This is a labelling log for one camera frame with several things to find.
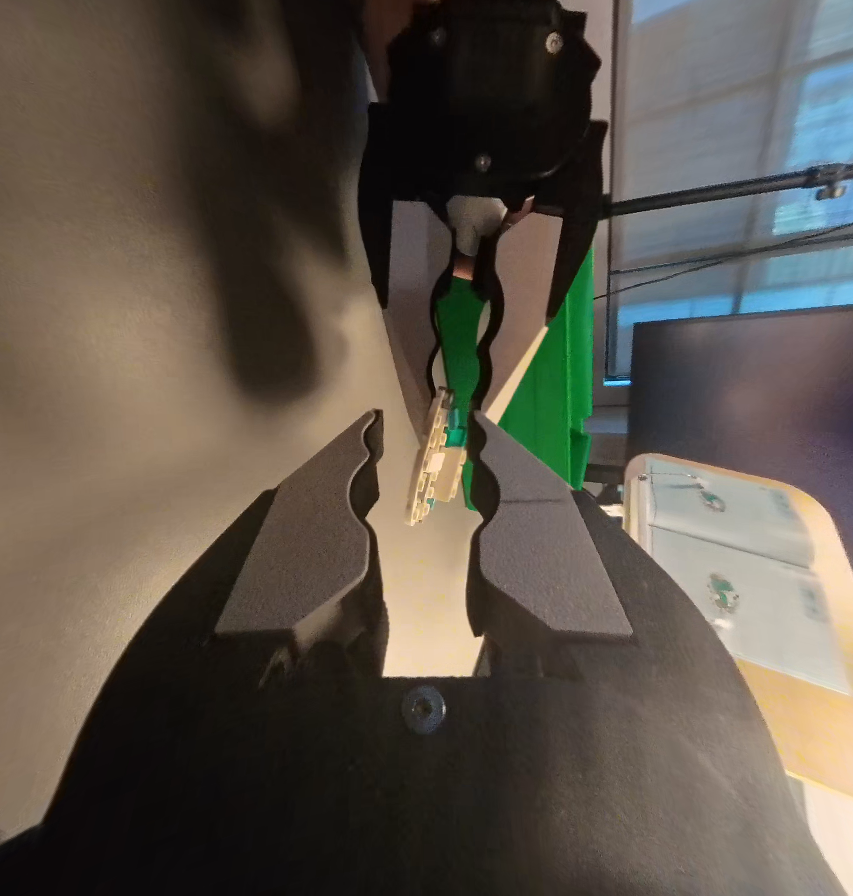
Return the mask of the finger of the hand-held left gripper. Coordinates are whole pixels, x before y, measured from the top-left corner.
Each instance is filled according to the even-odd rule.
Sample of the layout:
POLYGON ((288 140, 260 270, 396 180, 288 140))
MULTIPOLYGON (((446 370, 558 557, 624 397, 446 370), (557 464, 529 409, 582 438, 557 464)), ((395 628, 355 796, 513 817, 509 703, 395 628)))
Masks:
POLYGON ((394 201, 388 281, 388 339, 412 425, 432 402, 433 291, 450 267, 454 238, 429 205, 394 201))
POLYGON ((500 297, 490 299, 500 324, 488 345, 488 393, 479 401, 492 422, 502 420, 547 334, 562 225, 557 216, 532 211, 480 240, 477 261, 487 270, 488 286, 500 287, 500 297))

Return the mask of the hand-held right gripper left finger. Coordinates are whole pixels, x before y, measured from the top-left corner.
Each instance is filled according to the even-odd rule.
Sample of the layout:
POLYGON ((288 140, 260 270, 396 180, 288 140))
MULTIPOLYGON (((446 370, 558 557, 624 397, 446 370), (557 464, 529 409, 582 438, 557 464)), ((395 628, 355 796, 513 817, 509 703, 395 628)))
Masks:
POLYGON ((384 414, 370 409, 277 487, 214 634, 271 643, 297 666, 337 654, 385 669, 389 622, 376 532, 384 414))

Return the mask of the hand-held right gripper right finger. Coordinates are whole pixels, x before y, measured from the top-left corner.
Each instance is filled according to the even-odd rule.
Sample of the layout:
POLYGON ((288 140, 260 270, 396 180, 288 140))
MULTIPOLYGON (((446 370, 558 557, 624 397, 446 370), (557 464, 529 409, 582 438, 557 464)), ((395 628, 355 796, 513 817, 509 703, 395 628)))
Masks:
POLYGON ((494 643, 627 643, 634 639, 568 482, 489 420, 472 415, 466 611, 494 643))

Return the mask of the round white lego assembly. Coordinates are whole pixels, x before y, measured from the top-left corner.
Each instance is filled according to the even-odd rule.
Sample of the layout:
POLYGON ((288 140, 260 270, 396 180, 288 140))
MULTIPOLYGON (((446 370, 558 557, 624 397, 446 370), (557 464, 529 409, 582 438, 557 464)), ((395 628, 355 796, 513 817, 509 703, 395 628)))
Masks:
POLYGON ((405 522, 415 526, 437 502, 457 495, 467 459, 467 429, 455 393, 438 387, 426 414, 408 489, 405 522))

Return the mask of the green plastic bin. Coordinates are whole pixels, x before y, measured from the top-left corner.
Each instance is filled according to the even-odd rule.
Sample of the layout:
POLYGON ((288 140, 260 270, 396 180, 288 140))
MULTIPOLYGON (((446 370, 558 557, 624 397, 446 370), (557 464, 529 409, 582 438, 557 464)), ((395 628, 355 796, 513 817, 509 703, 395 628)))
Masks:
MULTIPOLYGON (((589 250, 549 324, 499 426, 580 489, 589 459, 584 425, 592 414, 594 252, 589 250)), ((477 387, 477 331, 488 311, 467 281, 454 278, 434 313, 443 374, 454 394, 447 443, 464 447, 468 406, 477 387)))

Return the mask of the black tripod pole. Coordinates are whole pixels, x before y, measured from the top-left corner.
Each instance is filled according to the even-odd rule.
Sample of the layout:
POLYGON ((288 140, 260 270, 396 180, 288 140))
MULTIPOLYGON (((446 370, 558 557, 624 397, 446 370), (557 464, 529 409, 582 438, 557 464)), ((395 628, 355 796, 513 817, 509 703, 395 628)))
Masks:
POLYGON ((802 171, 767 175, 746 180, 705 185, 677 190, 674 192, 641 196, 614 201, 604 196, 601 204, 601 219, 623 217, 645 211, 665 210, 689 205, 763 196, 794 189, 832 191, 853 181, 853 163, 830 163, 814 166, 802 171))

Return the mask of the wooden book stand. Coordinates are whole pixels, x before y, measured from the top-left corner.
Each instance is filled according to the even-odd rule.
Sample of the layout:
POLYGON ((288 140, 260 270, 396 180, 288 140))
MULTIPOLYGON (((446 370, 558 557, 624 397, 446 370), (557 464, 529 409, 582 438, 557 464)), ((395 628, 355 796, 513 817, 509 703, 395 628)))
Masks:
MULTIPOLYGON (((622 499, 623 526, 629 535, 624 499, 630 462, 625 468, 622 499)), ((853 696, 770 672, 727 653, 746 680, 786 771, 853 797, 853 696)))

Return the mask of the white rounded box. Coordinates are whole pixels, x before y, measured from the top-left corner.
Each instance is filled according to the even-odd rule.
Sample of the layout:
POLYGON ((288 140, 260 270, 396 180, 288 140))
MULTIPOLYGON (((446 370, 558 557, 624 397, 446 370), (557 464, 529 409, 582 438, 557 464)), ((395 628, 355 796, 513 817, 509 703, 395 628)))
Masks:
POLYGON ((788 775, 791 793, 818 847, 853 895, 853 797, 788 775))

